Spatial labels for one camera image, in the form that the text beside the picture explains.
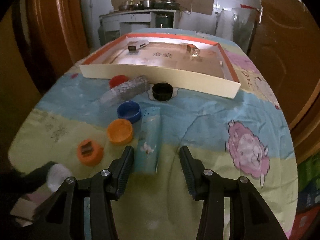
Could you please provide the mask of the black bottle cap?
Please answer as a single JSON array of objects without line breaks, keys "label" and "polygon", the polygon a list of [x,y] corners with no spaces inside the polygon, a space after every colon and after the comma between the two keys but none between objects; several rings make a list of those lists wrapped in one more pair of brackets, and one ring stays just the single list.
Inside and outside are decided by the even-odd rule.
[{"label": "black bottle cap", "polygon": [[160,82],[152,87],[152,95],[158,101],[168,101],[171,99],[173,94],[173,87],[172,85]]}]

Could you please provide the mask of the green cardboard carton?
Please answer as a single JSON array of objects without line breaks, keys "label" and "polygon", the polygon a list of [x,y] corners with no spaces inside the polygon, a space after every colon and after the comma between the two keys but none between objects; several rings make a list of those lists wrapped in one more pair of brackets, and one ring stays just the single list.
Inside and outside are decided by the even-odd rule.
[{"label": "green cardboard carton", "polygon": [[298,165],[297,212],[319,204],[319,153]]}]

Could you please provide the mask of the white Hello Kitty box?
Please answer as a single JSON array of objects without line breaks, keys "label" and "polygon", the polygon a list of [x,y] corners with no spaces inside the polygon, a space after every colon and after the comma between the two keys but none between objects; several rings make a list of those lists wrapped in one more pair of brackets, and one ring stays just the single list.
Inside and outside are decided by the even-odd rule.
[{"label": "white Hello Kitty box", "polygon": [[128,44],[127,49],[130,53],[135,53],[138,50],[146,47],[149,44],[148,40],[139,40]]}]

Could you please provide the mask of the dark green air fryer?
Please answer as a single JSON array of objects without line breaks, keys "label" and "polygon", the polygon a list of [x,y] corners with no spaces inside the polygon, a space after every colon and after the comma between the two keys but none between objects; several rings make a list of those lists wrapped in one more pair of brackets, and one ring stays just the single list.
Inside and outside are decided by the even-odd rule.
[{"label": "dark green air fryer", "polygon": [[173,28],[174,14],[164,13],[156,15],[156,28]]}]

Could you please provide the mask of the steel cooking pot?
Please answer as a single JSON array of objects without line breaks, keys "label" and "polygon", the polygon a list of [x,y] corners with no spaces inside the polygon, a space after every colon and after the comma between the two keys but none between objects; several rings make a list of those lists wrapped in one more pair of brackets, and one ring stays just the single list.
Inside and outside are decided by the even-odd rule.
[{"label": "steel cooking pot", "polygon": [[142,0],[140,1],[140,6],[142,9],[153,9],[155,6],[155,0]]}]

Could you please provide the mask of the rolled clear plastic sheet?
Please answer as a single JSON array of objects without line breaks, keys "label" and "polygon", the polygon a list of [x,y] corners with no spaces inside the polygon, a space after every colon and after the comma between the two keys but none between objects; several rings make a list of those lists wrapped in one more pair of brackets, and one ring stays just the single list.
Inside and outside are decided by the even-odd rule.
[{"label": "rolled clear plastic sheet", "polygon": [[258,24],[256,9],[222,9],[216,16],[215,36],[236,43],[245,54],[251,50]]}]

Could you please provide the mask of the red bottle cap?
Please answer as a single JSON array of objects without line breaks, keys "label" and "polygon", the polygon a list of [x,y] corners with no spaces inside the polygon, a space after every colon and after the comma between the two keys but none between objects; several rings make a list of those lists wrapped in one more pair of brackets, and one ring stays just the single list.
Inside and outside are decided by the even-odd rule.
[{"label": "red bottle cap", "polygon": [[109,81],[109,87],[112,89],[114,87],[117,87],[118,85],[125,83],[129,81],[129,78],[125,75],[117,75],[114,76],[110,81]]}]

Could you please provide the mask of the light blue slim box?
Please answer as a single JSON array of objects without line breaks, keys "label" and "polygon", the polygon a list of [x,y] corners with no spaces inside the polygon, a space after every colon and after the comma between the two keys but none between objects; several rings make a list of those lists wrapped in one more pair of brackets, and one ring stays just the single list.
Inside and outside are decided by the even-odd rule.
[{"label": "light blue slim box", "polygon": [[161,109],[159,107],[144,109],[135,151],[135,172],[156,174],[161,148],[161,123]]}]

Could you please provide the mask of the colourful cartoon sheep tablecloth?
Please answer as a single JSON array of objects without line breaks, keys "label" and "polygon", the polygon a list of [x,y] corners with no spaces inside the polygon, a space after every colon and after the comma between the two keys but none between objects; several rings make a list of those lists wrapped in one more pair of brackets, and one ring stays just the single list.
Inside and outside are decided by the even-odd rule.
[{"label": "colourful cartoon sheep tablecloth", "polygon": [[[235,70],[242,85],[233,99],[185,89],[167,102],[153,100],[151,92],[135,98],[143,108],[161,109],[162,148],[157,173],[132,174],[112,204],[120,239],[195,239],[202,203],[188,193],[178,157],[183,145],[222,177],[247,176],[291,234],[298,173],[288,124],[262,75],[248,67]],[[107,126],[117,118],[116,106],[99,101],[107,89],[107,80],[84,78],[78,67],[59,78],[17,133],[9,150],[12,165],[28,173],[55,161],[78,179],[107,168],[123,151],[107,138]],[[76,155],[86,139],[104,148],[93,167]]]}]

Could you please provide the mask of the white translucent cap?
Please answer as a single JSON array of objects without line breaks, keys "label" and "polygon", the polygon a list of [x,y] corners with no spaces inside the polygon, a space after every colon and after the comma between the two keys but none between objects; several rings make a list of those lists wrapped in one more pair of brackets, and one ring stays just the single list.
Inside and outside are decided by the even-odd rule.
[{"label": "white translucent cap", "polygon": [[66,178],[72,177],[71,171],[62,164],[54,164],[47,173],[47,186],[51,192],[56,192]]}]

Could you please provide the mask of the plain orange bottle cap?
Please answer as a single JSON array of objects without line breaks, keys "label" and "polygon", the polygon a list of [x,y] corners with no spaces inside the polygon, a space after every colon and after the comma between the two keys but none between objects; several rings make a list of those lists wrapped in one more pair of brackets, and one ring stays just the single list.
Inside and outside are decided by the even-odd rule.
[{"label": "plain orange bottle cap", "polygon": [[133,139],[133,126],[129,120],[116,119],[106,130],[109,141],[114,145],[126,145]]}]

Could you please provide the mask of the blue bottle cap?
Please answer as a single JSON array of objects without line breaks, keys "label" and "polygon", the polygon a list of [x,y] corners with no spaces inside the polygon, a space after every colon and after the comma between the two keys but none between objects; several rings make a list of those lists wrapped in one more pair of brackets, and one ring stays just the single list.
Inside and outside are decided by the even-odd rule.
[{"label": "blue bottle cap", "polygon": [[120,119],[126,119],[132,124],[139,121],[142,117],[141,107],[135,101],[125,101],[117,108],[117,115]]}]

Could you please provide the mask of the orange cap with label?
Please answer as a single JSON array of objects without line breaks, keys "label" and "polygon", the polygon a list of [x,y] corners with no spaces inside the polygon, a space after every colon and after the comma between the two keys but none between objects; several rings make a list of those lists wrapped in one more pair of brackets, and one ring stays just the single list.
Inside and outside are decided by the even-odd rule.
[{"label": "orange cap with label", "polygon": [[93,167],[101,162],[104,156],[104,148],[96,141],[86,139],[78,145],[76,155],[82,165]]}]

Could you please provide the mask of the brown wooden door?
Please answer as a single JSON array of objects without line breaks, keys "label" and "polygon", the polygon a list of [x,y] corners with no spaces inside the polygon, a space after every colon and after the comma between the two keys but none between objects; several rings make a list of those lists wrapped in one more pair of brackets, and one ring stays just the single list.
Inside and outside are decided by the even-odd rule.
[{"label": "brown wooden door", "polygon": [[260,0],[249,54],[274,92],[290,129],[319,93],[319,26],[302,0]]}]

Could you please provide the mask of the shallow cardboard tray box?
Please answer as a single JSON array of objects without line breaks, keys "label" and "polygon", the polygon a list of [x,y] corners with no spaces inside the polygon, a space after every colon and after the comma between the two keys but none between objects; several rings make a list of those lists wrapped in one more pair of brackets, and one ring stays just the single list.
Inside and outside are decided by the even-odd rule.
[{"label": "shallow cardboard tray box", "polygon": [[[148,40],[135,53],[131,42]],[[200,49],[198,57],[187,52],[187,44]],[[117,75],[147,77],[150,83],[167,82],[173,87],[235,98],[241,83],[222,46],[210,40],[166,33],[129,33],[102,46],[80,64],[83,77],[111,79]]]}]

